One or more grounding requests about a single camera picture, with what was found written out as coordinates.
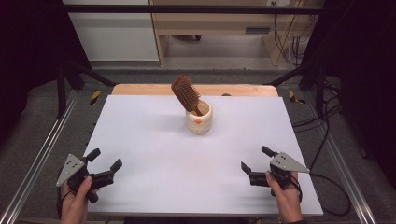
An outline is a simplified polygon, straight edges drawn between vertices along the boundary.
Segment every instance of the metal bracket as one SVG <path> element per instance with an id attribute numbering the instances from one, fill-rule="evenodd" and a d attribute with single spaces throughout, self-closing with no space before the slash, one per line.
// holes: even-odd
<path id="1" fill-rule="evenodd" d="M 69 179 L 73 174 L 79 171 L 85 163 L 81 161 L 79 158 L 69 154 L 66 162 L 64 163 L 64 168 L 62 169 L 61 174 L 59 175 L 58 181 L 56 182 L 56 187 L 60 187 L 64 181 Z"/>
<path id="2" fill-rule="evenodd" d="M 270 161 L 272 165 L 275 167 L 284 170 L 284 171 L 297 171 L 301 173 L 309 173 L 309 169 L 297 162 L 291 156 L 284 152 L 278 153 L 274 158 Z"/>

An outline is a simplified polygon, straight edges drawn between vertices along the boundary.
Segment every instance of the white table surface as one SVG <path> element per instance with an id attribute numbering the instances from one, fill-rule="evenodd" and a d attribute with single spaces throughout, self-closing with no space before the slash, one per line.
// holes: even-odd
<path id="1" fill-rule="evenodd" d="M 241 161 L 269 170 L 262 146 L 304 164 L 280 97 L 202 96 L 214 111 L 208 133 L 191 133 L 176 96 L 109 95 L 86 154 L 100 173 L 118 158 L 114 184 L 102 188 L 89 212 L 120 216 L 265 216 L 278 214 L 270 189 L 250 186 Z M 299 174 L 302 212 L 323 212 L 311 178 Z"/>

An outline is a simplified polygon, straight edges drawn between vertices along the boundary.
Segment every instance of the ceramic cup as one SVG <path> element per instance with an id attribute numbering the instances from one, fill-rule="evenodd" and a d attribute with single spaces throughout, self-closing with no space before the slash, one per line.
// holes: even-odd
<path id="1" fill-rule="evenodd" d="M 197 116 L 194 111 L 186 111 L 186 125 L 193 133 L 202 134 L 209 131 L 212 126 L 213 109 L 209 103 L 201 100 L 198 103 L 198 109 L 203 114 L 202 116 Z"/>

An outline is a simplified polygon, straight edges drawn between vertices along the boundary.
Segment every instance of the brush handle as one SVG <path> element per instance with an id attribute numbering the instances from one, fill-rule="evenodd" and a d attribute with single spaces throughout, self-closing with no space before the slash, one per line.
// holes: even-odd
<path id="1" fill-rule="evenodd" d="M 199 111 L 198 106 L 196 106 L 194 108 L 195 113 L 197 114 L 197 116 L 203 116 L 203 114 L 201 113 L 201 111 Z"/>

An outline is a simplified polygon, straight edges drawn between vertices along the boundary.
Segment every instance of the wooden hairbrush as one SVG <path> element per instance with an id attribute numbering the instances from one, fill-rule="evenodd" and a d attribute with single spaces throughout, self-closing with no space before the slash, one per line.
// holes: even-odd
<path id="1" fill-rule="evenodd" d="M 177 99 L 187 111 L 195 111 L 197 116 L 203 115 L 198 109 L 199 97 L 201 95 L 192 85 L 192 82 L 188 77 L 178 76 L 172 83 L 171 88 Z"/>

